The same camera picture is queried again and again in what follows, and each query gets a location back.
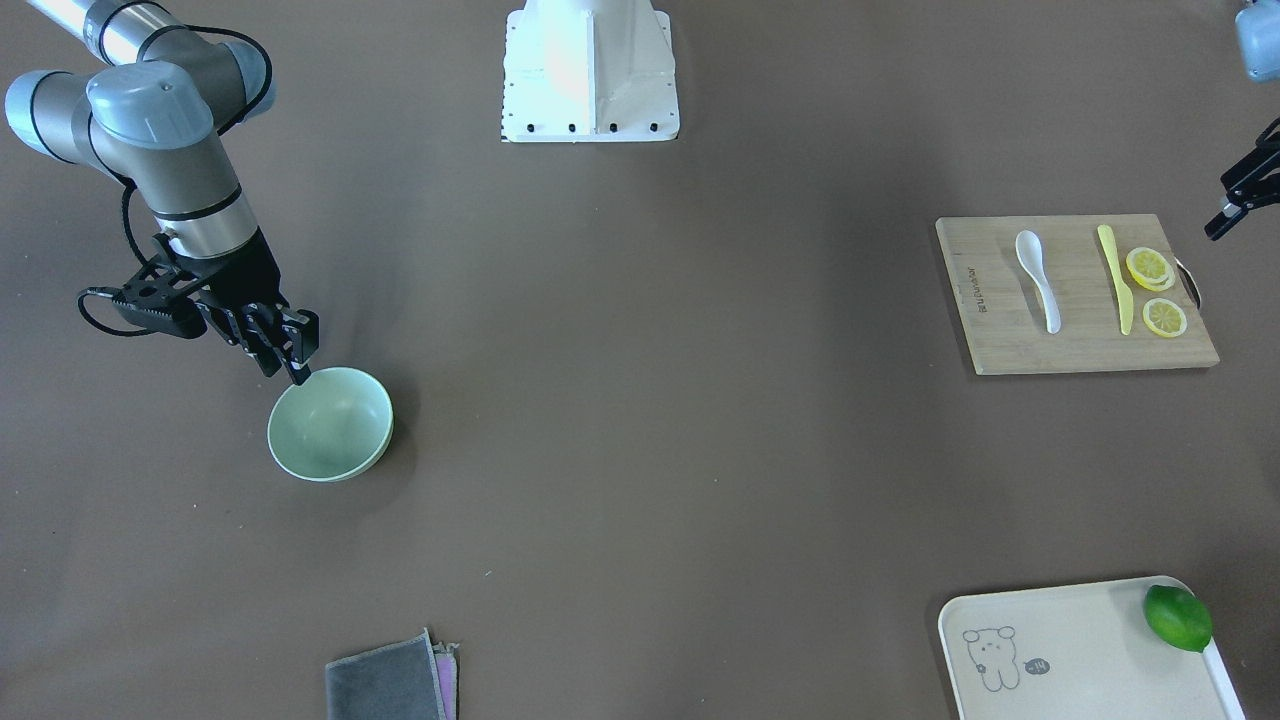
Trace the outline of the grey silver right robot arm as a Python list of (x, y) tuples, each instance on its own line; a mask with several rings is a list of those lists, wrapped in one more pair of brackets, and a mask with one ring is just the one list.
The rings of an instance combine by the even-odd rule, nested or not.
[(33, 70), (6, 91), (27, 146), (119, 182), (136, 273), (77, 296), (108, 300), (115, 337), (215, 331), (264, 375), (310, 377), (316, 314), (292, 307), (282, 274), (221, 141), (266, 111), (274, 72), (246, 35), (191, 26), (156, 1), (38, 1), (50, 20), (104, 63), (91, 76)]

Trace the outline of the grey silver left robot arm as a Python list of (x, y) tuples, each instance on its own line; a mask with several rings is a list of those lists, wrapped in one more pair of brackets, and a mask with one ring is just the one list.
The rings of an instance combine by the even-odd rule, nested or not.
[[(1279, 77), (1279, 3), (1245, 1), (1235, 17), (1236, 40), (1245, 74), (1256, 83)], [(1219, 213), (1204, 225), (1211, 241), (1221, 240), (1249, 213), (1279, 201), (1279, 120), (1254, 140), (1253, 149), (1221, 176)]]

